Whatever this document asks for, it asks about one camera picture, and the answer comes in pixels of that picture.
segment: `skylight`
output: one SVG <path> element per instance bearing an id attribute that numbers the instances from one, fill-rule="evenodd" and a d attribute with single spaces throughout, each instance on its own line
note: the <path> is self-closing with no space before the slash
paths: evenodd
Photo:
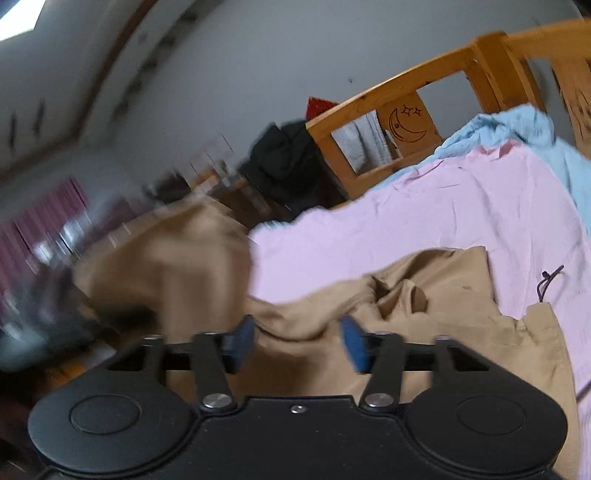
<path id="1" fill-rule="evenodd" d="M 33 30 L 45 1 L 0 0 L 0 41 Z"/>

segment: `beige fabric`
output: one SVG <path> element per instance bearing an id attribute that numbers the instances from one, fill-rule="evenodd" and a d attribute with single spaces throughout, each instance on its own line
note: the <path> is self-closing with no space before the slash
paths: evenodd
<path id="1" fill-rule="evenodd" d="M 74 282 L 90 305 L 146 305 L 169 342 L 231 330 L 242 317 L 251 267 L 248 238 L 211 199 L 182 201 L 139 217 L 97 243 Z"/>
<path id="2" fill-rule="evenodd" d="M 450 335 L 553 397 L 567 414 L 569 435 L 555 469 L 574 480 L 579 423 L 570 361 L 547 303 L 520 320 L 500 315 L 493 300 L 486 251 L 417 252 L 384 270 L 344 281 L 299 301 L 244 303 L 248 240 L 219 205 L 175 206 L 158 219 L 142 218 L 118 232 L 81 263 L 76 274 L 95 306 L 144 303 L 160 314 L 169 341 L 195 331 L 229 330 L 242 312 L 259 326 L 257 345 L 241 372 L 230 377 L 238 396 L 335 395 L 359 398 L 368 377 L 358 375 L 344 349 L 338 320 L 352 314 L 368 331 L 396 332 L 407 342 Z M 426 372 L 406 372 L 402 401 L 429 386 Z M 190 376 L 173 379 L 190 395 Z"/>

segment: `wooden headboard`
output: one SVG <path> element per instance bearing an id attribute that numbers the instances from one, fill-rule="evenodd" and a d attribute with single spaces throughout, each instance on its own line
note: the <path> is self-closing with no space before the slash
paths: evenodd
<path id="1" fill-rule="evenodd" d="M 591 158 L 591 20 L 534 28 L 502 39 L 530 103 L 544 109 L 527 59 L 550 60 L 569 111 L 577 148 Z"/>
<path id="2" fill-rule="evenodd" d="M 482 111 L 494 113 L 530 102 L 544 109 L 527 58 L 548 57 L 569 109 L 577 147 L 591 157 L 591 22 L 574 20 L 515 35 L 492 32 L 466 47 L 417 65 L 335 106 L 307 124 L 310 135 L 351 199 L 393 172 L 419 163 L 442 138 L 417 90 L 464 72 Z M 380 127 L 395 138 L 392 163 L 356 174 L 331 133 L 373 110 Z"/>

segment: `drawstring cord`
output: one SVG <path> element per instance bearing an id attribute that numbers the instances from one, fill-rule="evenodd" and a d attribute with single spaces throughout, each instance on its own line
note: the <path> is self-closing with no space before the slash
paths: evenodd
<path id="1" fill-rule="evenodd" d="M 548 289 L 548 285 L 550 285 L 550 282 L 555 279 L 556 275 L 558 275 L 563 268 L 564 265 L 559 266 L 556 270 L 552 272 L 552 274 L 549 274 L 546 270 L 542 272 L 542 277 L 544 278 L 540 283 L 538 283 L 538 286 L 535 288 L 538 292 L 538 299 L 540 299 L 540 302 L 544 301 L 544 295 L 546 293 L 546 290 Z"/>

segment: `white towel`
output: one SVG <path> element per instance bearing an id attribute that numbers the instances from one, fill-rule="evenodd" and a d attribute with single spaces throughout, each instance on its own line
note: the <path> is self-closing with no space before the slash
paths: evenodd
<path id="1" fill-rule="evenodd" d="M 332 136 L 355 173 L 366 166 L 372 169 L 392 162 L 375 110 L 335 130 Z"/>

